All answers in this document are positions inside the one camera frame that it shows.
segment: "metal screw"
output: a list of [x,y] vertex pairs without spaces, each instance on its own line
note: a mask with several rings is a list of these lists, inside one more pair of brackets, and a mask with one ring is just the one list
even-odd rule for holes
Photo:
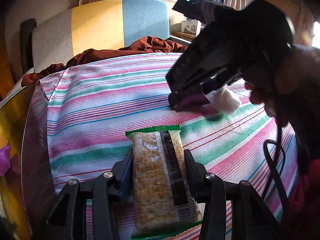
[[68,181],[68,184],[69,185],[74,185],[74,184],[77,184],[77,179],[71,179]]
[[111,171],[107,171],[105,173],[103,173],[103,177],[105,178],[111,178],[113,176],[113,173]]
[[211,172],[208,172],[208,173],[205,175],[205,177],[206,177],[207,179],[214,179],[214,174],[211,173]]
[[250,186],[250,182],[248,182],[247,180],[241,180],[241,185],[244,187],[249,187]]

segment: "transparent plastic wrapper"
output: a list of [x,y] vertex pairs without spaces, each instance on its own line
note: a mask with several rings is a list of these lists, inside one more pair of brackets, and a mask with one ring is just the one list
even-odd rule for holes
[[180,127],[126,132],[133,143],[134,239],[175,236],[202,221],[191,197]]

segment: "brown blanket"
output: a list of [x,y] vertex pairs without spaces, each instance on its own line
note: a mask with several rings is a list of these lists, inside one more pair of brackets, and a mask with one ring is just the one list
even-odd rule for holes
[[162,40],[156,37],[143,37],[140,40],[135,41],[130,46],[126,48],[121,48],[118,50],[112,49],[103,49],[103,50],[95,50],[95,49],[87,49],[81,54],[74,56],[67,62],[67,65],[63,63],[51,64],[46,69],[40,71],[40,73],[32,73],[26,74],[23,76],[21,81],[21,86],[25,87],[31,84],[33,81],[44,78],[52,73],[59,72],[61,70],[65,70],[69,67],[87,64],[103,59],[127,56],[127,55],[135,55],[135,54],[143,54],[143,53],[154,53],[154,52],[185,52],[187,46],[182,46],[176,42],[170,40]]

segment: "person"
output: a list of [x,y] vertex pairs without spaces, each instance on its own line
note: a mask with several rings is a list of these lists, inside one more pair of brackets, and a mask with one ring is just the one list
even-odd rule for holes
[[300,142],[299,135],[297,138],[299,177],[289,198],[289,214],[283,218],[282,223],[291,232],[293,239],[318,239],[320,152],[317,144],[320,141],[320,114],[318,114],[320,50],[299,45],[294,45],[292,49],[291,56],[284,60],[275,73],[276,92],[280,98],[289,98],[286,102],[290,102],[290,107],[284,107],[283,101],[275,98],[274,94],[265,93],[249,83],[245,84],[245,88],[251,90],[251,103],[264,103],[268,116],[280,117],[279,125],[284,127],[288,122],[294,123],[295,126],[292,126],[295,131],[303,127],[300,135],[304,137],[304,141]]

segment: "striped bedsheet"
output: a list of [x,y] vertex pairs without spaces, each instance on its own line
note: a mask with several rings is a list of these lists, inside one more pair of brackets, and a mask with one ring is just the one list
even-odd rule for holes
[[[56,192],[71,178],[94,179],[125,156],[131,146],[125,131],[154,125],[179,124],[184,148],[195,160],[223,180],[249,180],[261,194],[269,169],[262,144],[276,138],[276,124],[263,105],[249,102],[249,91],[240,80],[229,88],[242,102],[227,116],[212,105],[192,112],[169,108],[170,89],[165,75],[181,54],[153,53],[125,56],[71,67],[41,80],[49,98],[48,147]],[[287,194],[297,175],[296,142],[292,127],[283,129],[286,162],[281,179]],[[266,203],[281,217],[277,192]],[[92,236],[92,203],[88,201],[87,233]],[[121,239],[129,239],[134,226],[132,204],[116,217]],[[174,237],[195,240],[200,227]],[[227,238],[231,236],[231,206],[227,203]]]

